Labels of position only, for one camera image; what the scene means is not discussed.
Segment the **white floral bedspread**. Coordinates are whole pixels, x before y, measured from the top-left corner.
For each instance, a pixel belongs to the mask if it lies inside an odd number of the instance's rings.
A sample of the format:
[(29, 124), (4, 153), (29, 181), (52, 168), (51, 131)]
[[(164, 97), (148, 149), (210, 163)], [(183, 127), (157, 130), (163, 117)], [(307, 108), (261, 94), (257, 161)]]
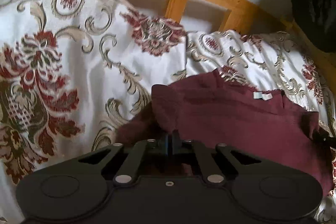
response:
[(1, 223), (23, 220), (26, 175), (112, 144), (153, 85), (215, 69), (283, 91), (335, 135), (335, 95), (287, 33), (186, 31), (126, 0), (1, 0)]

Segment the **maroon knit sweater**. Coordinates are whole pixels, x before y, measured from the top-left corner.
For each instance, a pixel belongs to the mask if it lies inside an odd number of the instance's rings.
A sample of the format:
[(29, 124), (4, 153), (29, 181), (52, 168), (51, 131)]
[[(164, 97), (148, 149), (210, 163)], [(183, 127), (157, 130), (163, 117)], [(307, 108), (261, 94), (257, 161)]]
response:
[(132, 146), (177, 132), (207, 147), (225, 143), (299, 169), (315, 177), (324, 193), (332, 190), (330, 149), (313, 141), (314, 134), (325, 135), (318, 113), (280, 90), (272, 91), (269, 100), (253, 95), (252, 88), (226, 82), (218, 71), (154, 85), (151, 102), (117, 130), (116, 141)]

